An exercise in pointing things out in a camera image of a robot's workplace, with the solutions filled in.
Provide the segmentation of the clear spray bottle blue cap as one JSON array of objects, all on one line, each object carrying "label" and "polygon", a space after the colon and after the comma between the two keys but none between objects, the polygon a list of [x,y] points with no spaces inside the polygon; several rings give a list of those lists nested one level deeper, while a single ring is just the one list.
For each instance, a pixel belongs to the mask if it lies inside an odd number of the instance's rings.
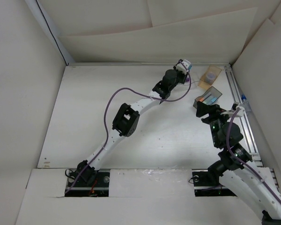
[{"label": "clear spray bottle blue cap", "polygon": [[245,112],[248,114],[251,112],[251,107],[250,107],[250,104],[249,104],[249,101],[248,99],[246,98],[246,96],[244,94],[241,95],[241,100],[242,100],[242,104],[245,108]]}]

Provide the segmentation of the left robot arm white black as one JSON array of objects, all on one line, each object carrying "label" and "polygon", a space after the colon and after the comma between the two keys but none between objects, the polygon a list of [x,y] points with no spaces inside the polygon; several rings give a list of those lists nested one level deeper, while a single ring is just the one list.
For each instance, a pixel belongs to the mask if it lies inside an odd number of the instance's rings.
[{"label": "left robot arm white black", "polygon": [[[112,153],[114,148],[125,138],[130,137],[136,130],[140,116],[163,102],[172,102],[168,98],[171,91],[178,85],[184,84],[187,78],[190,78],[191,66],[183,68],[179,63],[165,72],[162,80],[159,81],[149,94],[144,95],[130,88],[121,88],[117,90],[110,98],[104,111],[104,128],[106,131],[106,140],[98,149],[92,153],[86,160],[80,162],[76,168],[76,177],[74,183],[82,183],[90,186],[94,183],[97,172],[101,169],[106,158]],[[142,96],[142,99],[133,104],[123,103],[115,118],[112,121],[110,130],[107,128],[107,111],[111,101],[117,93],[122,90],[131,91],[134,94]]]}]

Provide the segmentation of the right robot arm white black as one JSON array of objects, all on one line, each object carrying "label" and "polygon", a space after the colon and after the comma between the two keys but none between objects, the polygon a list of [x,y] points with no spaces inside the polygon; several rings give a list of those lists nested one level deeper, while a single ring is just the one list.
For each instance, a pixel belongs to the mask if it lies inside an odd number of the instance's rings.
[{"label": "right robot arm white black", "polygon": [[220,159],[206,171],[192,172],[194,186],[202,187],[202,194],[223,186],[253,210],[263,225],[281,225],[281,193],[240,144],[244,136],[233,120],[244,115],[242,105],[234,103],[227,111],[218,104],[198,101],[195,108],[196,117],[209,125],[213,145],[221,152]]}]

